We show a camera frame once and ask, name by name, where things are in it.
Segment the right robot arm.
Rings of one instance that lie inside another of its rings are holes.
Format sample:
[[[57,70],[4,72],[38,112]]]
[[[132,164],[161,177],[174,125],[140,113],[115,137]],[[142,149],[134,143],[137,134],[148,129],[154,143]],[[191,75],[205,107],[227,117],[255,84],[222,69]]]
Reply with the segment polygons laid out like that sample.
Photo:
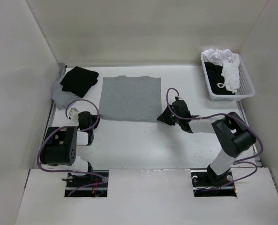
[[[206,180],[211,185],[218,185],[235,160],[255,142],[253,135],[240,116],[235,112],[205,119],[192,115],[184,100],[177,99],[168,105],[157,118],[169,126],[179,125],[181,130],[190,133],[215,134],[221,151],[214,161],[207,166]]]

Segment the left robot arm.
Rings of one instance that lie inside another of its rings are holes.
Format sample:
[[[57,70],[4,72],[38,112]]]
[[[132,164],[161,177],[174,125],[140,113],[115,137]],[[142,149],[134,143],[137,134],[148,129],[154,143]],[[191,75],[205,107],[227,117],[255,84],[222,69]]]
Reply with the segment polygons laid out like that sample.
[[[68,118],[77,126],[49,127],[38,157],[39,168],[46,172],[69,172],[78,176],[84,187],[94,181],[91,164],[77,155],[77,147],[90,146],[94,140],[94,129],[100,118],[88,111],[79,112],[72,108]]]

